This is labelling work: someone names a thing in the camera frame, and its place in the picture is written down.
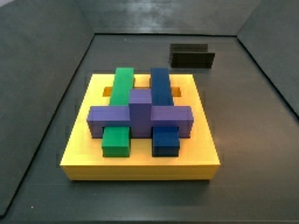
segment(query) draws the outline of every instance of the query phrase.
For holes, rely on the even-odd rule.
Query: rectangular hole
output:
[[[111,96],[111,93],[113,93],[113,87],[106,87],[105,92],[103,92],[103,96]]]
[[[179,87],[173,87],[173,97],[182,97],[182,90]]]

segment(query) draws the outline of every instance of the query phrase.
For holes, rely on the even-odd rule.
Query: wooden block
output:
[[[114,84],[114,74],[94,74],[79,109],[78,119],[60,161],[71,180],[167,180],[213,179],[221,161],[202,107],[193,75],[170,75],[173,87],[182,97],[175,106],[191,106],[194,125],[191,138],[181,139],[179,157],[153,157],[153,140],[133,139],[130,157],[103,157],[102,139],[93,139],[87,116],[90,106],[109,105],[109,97],[99,97],[105,87]],[[137,85],[149,87],[150,74],[137,74]]]

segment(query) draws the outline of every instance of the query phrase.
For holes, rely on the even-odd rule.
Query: gray wall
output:
[[[299,1],[263,0],[238,38],[299,115]]]
[[[77,0],[97,33],[238,35],[261,0]]]
[[[73,0],[0,8],[0,215],[15,196],[94,31]]]

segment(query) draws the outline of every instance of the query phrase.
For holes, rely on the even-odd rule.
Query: dark blue block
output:
[[[154,127],[154,157],[179,157],[181,138],[178,127]]]
[[[151,68],[151,88],[154,106],[173,106],[174,96],[167,68]]]

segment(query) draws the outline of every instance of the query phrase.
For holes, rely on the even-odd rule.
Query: black object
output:
[[[207,44],[171,44],[171,67],[211,68],[214,57]]]

